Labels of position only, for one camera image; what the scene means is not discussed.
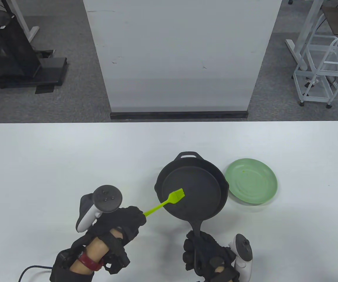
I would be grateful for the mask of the person's left hand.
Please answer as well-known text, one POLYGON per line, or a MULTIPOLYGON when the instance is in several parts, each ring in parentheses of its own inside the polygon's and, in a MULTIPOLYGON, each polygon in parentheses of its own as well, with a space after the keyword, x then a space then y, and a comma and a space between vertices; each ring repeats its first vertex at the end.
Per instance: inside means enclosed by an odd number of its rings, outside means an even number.
POLYGON ((146 224, 146 221, 146 216, 135 206, 118 208, 110 213, 102 213, 96 223, 88 229, 86 235, 91 238, 98 238, 105 245, 108 245, 118 239, 111 232, 116 230, 122 234, 122 246, 126 246, 137 236, 139 227, 146 224))

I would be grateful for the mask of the person's right hand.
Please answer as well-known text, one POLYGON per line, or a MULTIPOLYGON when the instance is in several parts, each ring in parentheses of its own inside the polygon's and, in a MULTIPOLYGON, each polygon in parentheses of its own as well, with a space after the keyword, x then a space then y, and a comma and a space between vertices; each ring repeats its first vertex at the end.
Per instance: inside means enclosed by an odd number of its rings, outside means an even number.
POLYGON ((201 231, 200 236, 196 236, 189 231, 183 248, 183 262, 187 271, 199 271, 201 276, 209 279, 215 277, 218 271, 230 269, 233 272, 231 251, 219 245, 208 233, 201 231))

